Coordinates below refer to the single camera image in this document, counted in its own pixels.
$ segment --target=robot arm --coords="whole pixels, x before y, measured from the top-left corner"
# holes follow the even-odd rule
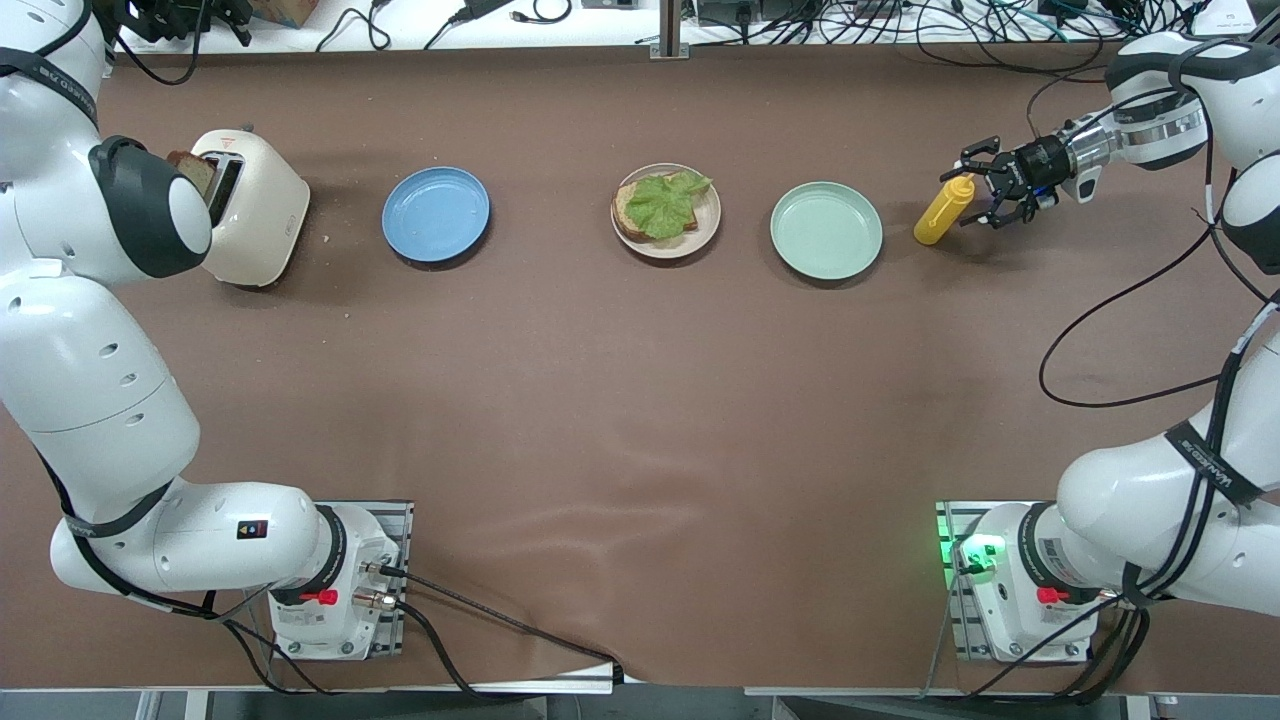
[[[1207,113],[1239,170],[1224,229],[1261,269],[1280,272],[1280,49],[1157,33],[1126,45],[1106,81],[1110,118],[1085,115],[1007,154],[997,146],[991,163],[961,155],[956,172],[986,174],[997,201],[982,218],[996,227],[1029,220],[1052,205],[1044,199],[1056,199],[1059,186],[1087,201],[1115,159],[1144,169],[1183,161],[1207,141]],[[1020,210],[1000,214],[1004,201]],[[1225,465],[1211,482],[1222,492],[1240,479],[1261,492],[1280,488],[1280,333],[1243,365],[1231,398],[1219,454]],[[1084,455],[1062,475],[1057,503],[1006,503],[979,520],[960,562],[979,569],[972,587],[997,660],[1016,660],[1023,647],[1075,623],[1100,591],[1123,592],[1126,569],[1138,570],[1129,578],[1137,584],[1166,562],[1202,470],[1201,450],[1175,432],[1206,437],[1211,411],[1192,416],[1189,429]],[[1207,515],[1199,547],[1165,592],[1280,616],[1280,509],[1256,498],[1234,503],[1222,492],[1207,512],[1197,511],[1197,519]],[[1194,507],[1203,507],[1201,498]],[[1073,626],[1030,660],[1080,660],[1071,651],[1093,628]]]
[[[87,0],[0,4],[0,401],[61,501],[54,571],[161,606],[172,592],[265,585],[291,655],[365,657],[378,618],[356,589],[387,582],[360,568],[398,556],[371,514],[179,475],[200,425],[109,288],[200,265],[210,211],[137,141],[100,138],[104,61]]]

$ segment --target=lettuce leaf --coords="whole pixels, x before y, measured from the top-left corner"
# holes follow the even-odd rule
[[[710,187],[712,181],[691,170],[671,177],[649,176],[636,183],[626,213],[646,236],[668,240],[685,232],[694,213],[694,193]]]

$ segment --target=yellow bottle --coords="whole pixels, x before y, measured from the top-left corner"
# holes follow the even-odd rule
[[[948,179],[938,196],[929,204],[920,222],[915,223],[915,240],[922,245],[933,245],[951,228],[960,213],[973,201],[973,177],[956,176]]]

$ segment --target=bread slice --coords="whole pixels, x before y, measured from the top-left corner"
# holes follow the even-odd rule
[[[165,156],[165,160],[178,168],[179,173],[187,176],[201,195],[206,195],[209,186],[214,184],[214,173],[218,170],[218,164],[212,160],[192,155],[186,150],[174,150]]]
[[[618,223],[618,228],[622,231],[622,234],[627,236],[627,240],[631,242],[655,242],[654,238],[649,237],[640,229],[640,225],[637,225],[635,220],[627,217],[627,202],[630,202],[631,196],[636,193],[637,182],[640,181],[630,182],[620,187],[618,191],[613,193],[613,219]],[[698,217],[694,215],[692,210],[690,210],[689,222],[685,223],[685,232],[692,232],[695,229],[698,229]]]

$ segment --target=brown tabletop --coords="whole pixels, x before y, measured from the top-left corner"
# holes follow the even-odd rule
[[[1091,411],[1036,387],[1059,329],[1198,234],[1199,163],[1110,169],[1092,205],[1032,225],[911,238],[960,147],[1030,137],[1043,78],[892,47],[224,63],[173,90],[122,68],[101,101],[104,135],[161,154],[252,122],[314,191],[273,290],[196,270],[120,291],[201,420],[183,475],[412,498],[416,571],[636,678],[919,687],[943,600],[936,501],[1051,498],[1079,454],[1207,400]],[[1037,114],[1046,129],[1106,104],[1100,86],[1064,83]],[[714,178],[724,208],[710,247],[675,266],[636,258],[609,224],[611,188],[657,161]],[[479,252],[440,272],[398,260],[379,223],[392,187],[429,165],[471,170],[493,201]],[[773,204],[814,179],[856,187],[884,220],[883,254],[855,282],[805,282],[771,246]],[[1201,251],[1064,343],[1051,382],[1105,400],[1210,374],[1252,309]],[[0,684],[253,682],[216,626],[59,584],[58,505],[8,416],[0,451]],[[421,603],[471,679],[589,664]],[[1124,688],[1268,693],[1277,641],[1275,619],[1170,603]],[[406,646],[315,674],[444,679],[424,637]],[[993,670],[947,660],[937,685]]]

